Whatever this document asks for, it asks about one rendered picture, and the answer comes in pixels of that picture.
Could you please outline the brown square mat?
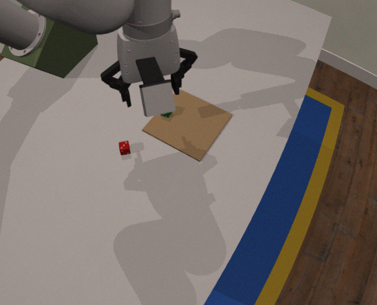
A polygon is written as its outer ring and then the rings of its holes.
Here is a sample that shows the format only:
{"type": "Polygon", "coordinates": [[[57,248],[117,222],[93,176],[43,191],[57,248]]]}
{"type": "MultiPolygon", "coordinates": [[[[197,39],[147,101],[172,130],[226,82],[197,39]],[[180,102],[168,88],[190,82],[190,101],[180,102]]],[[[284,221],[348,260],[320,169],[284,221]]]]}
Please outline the brown square mat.
{"type": "Polygon", "coordinates": [[[176,111],[153,116],[142,131],[200,162],[232,114],[180,89],[173,96],[176,111]]]}

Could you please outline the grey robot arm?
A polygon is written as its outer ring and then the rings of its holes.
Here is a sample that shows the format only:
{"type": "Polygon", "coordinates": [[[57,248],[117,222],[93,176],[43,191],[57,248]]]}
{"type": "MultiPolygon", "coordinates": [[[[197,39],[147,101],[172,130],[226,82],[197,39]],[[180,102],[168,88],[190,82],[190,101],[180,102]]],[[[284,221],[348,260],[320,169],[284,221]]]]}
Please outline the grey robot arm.
{"type": "MultiPolygon", "coordinates": [[[[76,31],[104,35],[122,27],[136,40],[166,34],[179,10],[171,0],[0,0],[0,43],[17,57],[25,57],[40,44],[46,18],[76,31]]],[[[136,59],[143,84],[139,86],[146,117],[176,111],[171,80],[165,80],[155,57],[136,59]]]]}

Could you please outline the green die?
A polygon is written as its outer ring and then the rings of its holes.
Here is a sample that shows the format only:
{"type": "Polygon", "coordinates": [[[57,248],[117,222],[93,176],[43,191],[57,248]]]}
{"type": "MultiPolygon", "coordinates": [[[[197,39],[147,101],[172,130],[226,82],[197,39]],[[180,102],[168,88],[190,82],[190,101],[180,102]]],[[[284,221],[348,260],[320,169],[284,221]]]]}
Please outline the green die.
{"type": "Polygon", "coordinates": [[[171,114],[172,114],[172,112],[169,112],[169,113],[164,113],[164,114],[161,114],[161,116],[164,116],[164,117],[167,117],[167,118],[169,118],[171,114]]]}

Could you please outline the red die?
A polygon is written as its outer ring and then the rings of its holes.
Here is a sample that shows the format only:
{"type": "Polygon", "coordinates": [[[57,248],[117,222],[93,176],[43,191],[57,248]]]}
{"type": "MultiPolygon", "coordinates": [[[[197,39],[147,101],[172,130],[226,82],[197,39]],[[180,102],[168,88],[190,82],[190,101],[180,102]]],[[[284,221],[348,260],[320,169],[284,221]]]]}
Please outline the red die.
{"type": "Polygon", "coordinates": [[[130,154],[130,146],[128,141],[119,142],[119,150],[121,155],[130,154]]]}

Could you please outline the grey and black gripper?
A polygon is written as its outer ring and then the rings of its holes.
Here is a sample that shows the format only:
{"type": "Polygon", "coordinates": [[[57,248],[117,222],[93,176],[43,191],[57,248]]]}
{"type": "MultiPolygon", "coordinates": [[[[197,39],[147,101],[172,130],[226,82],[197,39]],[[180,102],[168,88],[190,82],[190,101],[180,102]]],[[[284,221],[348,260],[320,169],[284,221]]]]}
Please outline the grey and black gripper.
{"type": "Polygon", "coordinates": [[[179,48],[174,22],[166,34],[151,40],[132,39],[123,33],[122,27],[119,28],[117,55],[118,61],[100,75],[104,83],[120,92],[122,102],[126,101],[128,107],[131,106],[129,86],[142,81],[136,59],[155,57],[163,76],[171,75],[173,91],[178,95],[184,74],[198,58],[194,51],[179,48]],[[185,60],[180,63],[180,58],[185,60]],[[120,77],[114,78],[119,71],[120,77]]]}

